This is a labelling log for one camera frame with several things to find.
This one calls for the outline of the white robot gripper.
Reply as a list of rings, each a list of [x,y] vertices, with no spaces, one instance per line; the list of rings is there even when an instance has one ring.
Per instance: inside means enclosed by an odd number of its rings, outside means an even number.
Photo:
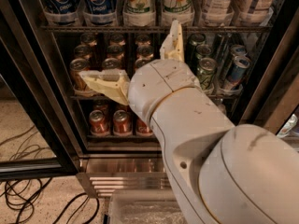
[[[164,98],[181,89],[200,88],[198,78],[183,62],[183,33],[178,20],[172,21],[170,33],[160,48],[160,58],[138,68],[131,81],[126,71],[120,69],[78,74],[91,90],[121,105],[129,102],[132,111],[150,124],[152,113]]]

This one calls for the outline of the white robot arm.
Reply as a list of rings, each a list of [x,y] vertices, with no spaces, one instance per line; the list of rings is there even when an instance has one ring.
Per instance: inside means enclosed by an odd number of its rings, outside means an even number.
[[[160,57],[108,82],[158,139],[188,224],[299,224],[299,153],[264,128],[235,126],[181,55],[173,21]]]

